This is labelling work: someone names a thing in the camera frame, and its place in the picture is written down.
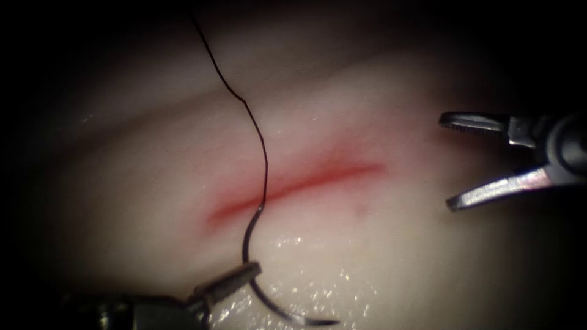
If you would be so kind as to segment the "right arm needle driver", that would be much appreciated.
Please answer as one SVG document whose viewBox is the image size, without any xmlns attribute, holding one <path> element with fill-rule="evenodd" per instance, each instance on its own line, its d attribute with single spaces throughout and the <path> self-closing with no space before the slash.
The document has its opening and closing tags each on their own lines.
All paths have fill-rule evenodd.
<svg viewBox="0 0 587 330">
<path fill-rule="evenodd" d="M 509 186 L 586 185 L 586 117 L 512 116 L 509 145 L 531 149 L 536 167 L 506 179 Z"/>
</svg>

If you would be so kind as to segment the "right arm needle driver jaw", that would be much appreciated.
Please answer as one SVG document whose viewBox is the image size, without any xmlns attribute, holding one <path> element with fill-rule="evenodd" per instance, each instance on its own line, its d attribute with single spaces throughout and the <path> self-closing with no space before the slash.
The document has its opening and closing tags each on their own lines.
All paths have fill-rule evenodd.
<svg viewBox="0 0 587 330">
<path fill-rule="evenodd" d="M 445 112 L 438 119 L 443 128 L 483 135 L 503 135 L 508 123 L 508 115 L 481 112 Z"/>
<path fill-rule="evenodd" d="M 478 186 L 445 201 L 449 210 L 461 211 L 487 204 L 505 197 L 551 187 L 551 179 L 543 168 L 524 174 L 501 178 Z"/>
</svg>

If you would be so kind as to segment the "left arm needle driver jaw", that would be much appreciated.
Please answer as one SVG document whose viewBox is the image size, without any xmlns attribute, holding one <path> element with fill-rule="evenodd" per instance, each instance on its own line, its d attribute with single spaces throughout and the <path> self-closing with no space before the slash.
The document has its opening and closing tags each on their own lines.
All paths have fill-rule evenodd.
<svg viewBox="0 0 587 330">
<path fill-rule="evenodd" d="M 206 304 L 216 304 L 251 282 L 261 272 L 259 262 L 243 263 L 204 284 L 198 285 L 194 289 L 194 302 L 203 301 Z"/>
</svg>

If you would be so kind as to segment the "left arm needle driver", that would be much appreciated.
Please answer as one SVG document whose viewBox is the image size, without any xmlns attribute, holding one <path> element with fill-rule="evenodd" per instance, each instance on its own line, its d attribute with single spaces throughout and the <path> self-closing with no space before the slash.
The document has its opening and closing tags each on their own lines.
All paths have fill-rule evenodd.
<svg viewBox="0 0 587 330">
<path fill-rule="evenodd" d="M 94 329 L 208 329 L 211 299 L 107 296 L 94 307 Z"/>
</svg>

